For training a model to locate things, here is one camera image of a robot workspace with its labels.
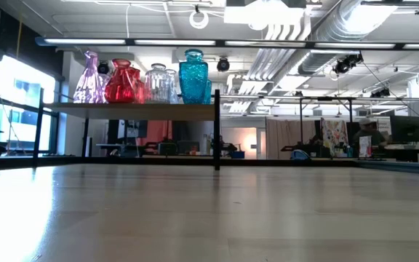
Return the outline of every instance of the ceiling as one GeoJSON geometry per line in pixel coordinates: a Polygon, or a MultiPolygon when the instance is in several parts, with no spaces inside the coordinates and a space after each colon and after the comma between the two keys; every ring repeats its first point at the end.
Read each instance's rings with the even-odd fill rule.
{"type": "MultiPolygon", "coordinates": [[[[321,0],[323,7],[312,13],[311,24],[336,4],[338,0],[321,0]]],[[[225,0],[213,1],[213,7],[201,8],[212,12],[223,12],[225,0]]],[[[0,7],[14,17],[23,17],[23,22],[42,36],[62,37],[126,37],[126,9],[124,5],[99,5],[95,3],[65,2],[61,0],[0,0],[0,7]]],[[[147,6],[163,11],[163,6],[147,6]]],[[[262,39],[264,31],[254,31],[247,25],[226,24],[223,18],[209,16],[209,24],[204,29],[193,28],[188,19],[188,11],[193,7],[169,6],[169,18],[164,12],[154,12],[140,7],[128,10],[129,37],[131,38],[180,38],[180,39],[262,39]]],[[[398,9],[398,12],[413,12],[415,7],[398,9]]],[[[391,15],[381,27],[368,35],[365,41],[419,41],[419,15],[391,15]]],[[[184,49],[171,47],[91,47],[97,52],[130,52],[146,69],[152,63],[163,63],[168,68],[178,69],[178,63],[172,63],[174,53],[183,57],[184,49]]],[[[209,78],[213,82],[225,83],[229,74],[250,69],[258,49],[216,49],[203,48],[209,63],[209,78]],[[227,56],[231,62],[231,71],[218,73],[216,64],[220,56],[227,56]]],[[[405,79],[415,74],[402,71],[419,71],[419,52],[363,52],[364,61],[380,80],[393,79],[391,89],[397,95],[406,94],[405,79]]],[[[334,95],[338,89],[341,94],[357,95],[364,88],[378,80],[364,66],[358,66],[339,79],[329,77],[330,69],[324,70],[323,77],[313,77],[306,82],[309,88],[304,95],[334,95]]]]}

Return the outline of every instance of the wooden shelf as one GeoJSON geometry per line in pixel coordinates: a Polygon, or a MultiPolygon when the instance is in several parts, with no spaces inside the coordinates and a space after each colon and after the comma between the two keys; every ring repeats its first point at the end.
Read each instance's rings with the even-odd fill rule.
{"type": "Polygon", "coordinates": [[[50,103],[53,111],[88,119],[214,121],[215,105],[50,103]]]}

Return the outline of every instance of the clear glass vase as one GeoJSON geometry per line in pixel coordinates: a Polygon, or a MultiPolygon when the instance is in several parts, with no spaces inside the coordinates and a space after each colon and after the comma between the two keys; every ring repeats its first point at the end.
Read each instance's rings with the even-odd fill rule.
{"type": "Polygon", "coordinates": [[[105,88],[105,99],[109,103],[132,103],[135,99],[133,89],[133,75],[129,72],[130,61],[125,59],[113,60],[113,77],[105,88]]]}
{"type": "Polygon", "coordinates": [[[211,88],[212,88],[212,82],[211,80],[207,81],[207,88],[204,91],[204,102],[203,104],[209,105],[211,104],[211,88]]]}
{"type": "Polygon", "coordinates": [[[167,69],[166,73],[168,76],[167,86],[169,90],[169,102],[171,104],[179,103],[179,97],[177,96],[177,91],[175,89],[175,74],[177,72],[172,69],[167,69]]]}
{"type": "Polygon", "coordinates": [[[185,51],[186,62],[179,63],[180,91],[186,104],[202,104],[207,88],[208,64],[203,62],[203,52],[198,49],[185,51]]]}
{"type": "Polygon", "coordinates": [[[98,54],[91,51],[85,52],[87,66],[80,76],[79,83],[73,94],[74,103],[104,103],[101,90],[101,80],[97,71],[98,54]]]}
{"type": "Polygon", "coordinates": [[[152,69],[145,75],[145,103],[169,103],[169,90],[166,66],[160,63],[151,65],[152,69]]]}

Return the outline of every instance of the window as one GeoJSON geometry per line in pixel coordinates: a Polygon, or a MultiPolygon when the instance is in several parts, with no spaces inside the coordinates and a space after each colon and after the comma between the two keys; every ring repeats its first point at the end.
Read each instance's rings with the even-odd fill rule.
{"type": "MultiPolygon", "coordinates": [[[[12,150],[33,150],[35,145],[36,120],[38,113],[0,104],[0,142],[8,143],[12,150]],[[9,123],[12,111],[12,124],[9,123]]],[[[52,117],[43,115],[41,120],[40,147],[49,150],[52,117]]]]}
{"type": "Polygon", "coordinates": [[[20,123],[20,112],[11,111],[12,123],[20,123]]]}
{"type": "Polygon", "coordinates": [[[12,57],[5,55],[0,62],[0,98],[38,108],[40,89],[44,88],[43,101],[53,103],[55,85],[52,76],[12,57]]]}
{"type": "MultiPolygon", "coordinates": [[[[0,99],[1,143],[10,143],[11,150],[33,150],[41,88],[44,89],[43,101],[52,103],[55,100],[55,87],[56,80],[52,76],[12,57],[3,56],[0,61],[0,98],[14,104],[3,105],[0,99]]],[[[56,116],[43,115],[39,146],[41,151],[55,150],[56,126],[56,116]]]]}

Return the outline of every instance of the turquoise glass vase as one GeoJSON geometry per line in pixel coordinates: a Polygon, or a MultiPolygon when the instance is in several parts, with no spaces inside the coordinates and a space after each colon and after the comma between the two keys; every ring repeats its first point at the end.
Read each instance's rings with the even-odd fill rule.
{"type": "Polygon", "coordinates": [[[179,63],[179,82],[185,104],[202,104],[207,88],[208,64],[203,62],[203,52],[185,51],[187,61],[179,63]]]}
{"type": "Polygon", "coordinates": [[[205,105],[211,104],[211,86],[212,86],[211,80],[208,80],[207,81],[207,88],[204,91],[204,102],[203,102],[203,104],[205,104],[205,105]]]}

